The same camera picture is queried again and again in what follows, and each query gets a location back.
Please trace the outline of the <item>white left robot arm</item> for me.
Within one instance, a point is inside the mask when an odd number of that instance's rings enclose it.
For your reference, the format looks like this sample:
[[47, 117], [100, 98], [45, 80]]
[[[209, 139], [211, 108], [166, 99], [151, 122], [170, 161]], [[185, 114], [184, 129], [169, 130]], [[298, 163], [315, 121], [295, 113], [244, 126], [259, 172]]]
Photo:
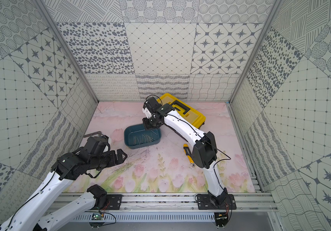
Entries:
[[127, 157], [122, 149], [111, 149], [108, 136], [89, 137], [85, 146], [57, 158], [34, 194], [8, 220], [0, 224], [0, 231], [56, 231], [87, 210], [101, 211], [108, 208], [110, 200], [107, 191], [95, 184], [78, 199], [45, 215], [59, 195], [79, 176], [92, 178], [90, 170], [101, 172], [122, 164]]

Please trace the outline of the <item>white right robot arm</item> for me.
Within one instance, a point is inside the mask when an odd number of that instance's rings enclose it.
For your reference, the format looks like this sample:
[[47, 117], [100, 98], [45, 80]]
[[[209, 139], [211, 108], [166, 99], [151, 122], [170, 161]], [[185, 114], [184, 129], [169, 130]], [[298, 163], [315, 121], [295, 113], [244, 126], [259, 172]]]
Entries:
[[166, 125], [187, 141], [191, 147], [190, 157], [196, 166], [203, 169], [211, 203], [218, 207], [227, 199], [228, 192], [223, 185], [217, 169], [217, 152], [215, 136], [205, 133], [186, 121], [170, 104], [163, 104], [154, 95], [146, 98], [142, 108], [145, 129], [151, 130]]

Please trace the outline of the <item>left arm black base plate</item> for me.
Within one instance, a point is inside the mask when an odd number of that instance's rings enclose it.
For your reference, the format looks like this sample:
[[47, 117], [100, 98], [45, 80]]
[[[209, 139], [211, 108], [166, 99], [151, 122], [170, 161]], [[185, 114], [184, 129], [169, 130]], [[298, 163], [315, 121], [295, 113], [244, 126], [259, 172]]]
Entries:
[[107, 194], [96, 199], [95, 209], [98, 210], [119, 210], [122, 204], [122, 194]]

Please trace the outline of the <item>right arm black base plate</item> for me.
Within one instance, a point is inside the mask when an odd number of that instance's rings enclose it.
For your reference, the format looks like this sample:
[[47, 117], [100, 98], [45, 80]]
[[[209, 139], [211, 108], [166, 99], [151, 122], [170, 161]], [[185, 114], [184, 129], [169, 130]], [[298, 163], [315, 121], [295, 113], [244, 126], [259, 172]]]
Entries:
[[232, 194], [222, 194], [219, 197], [215, 197], [211, 194], [197, 194], [195, 196], [195, 201], [197, 203], [199, 210], [236, 210], [237, 206], [235, 203], [234, 195]]

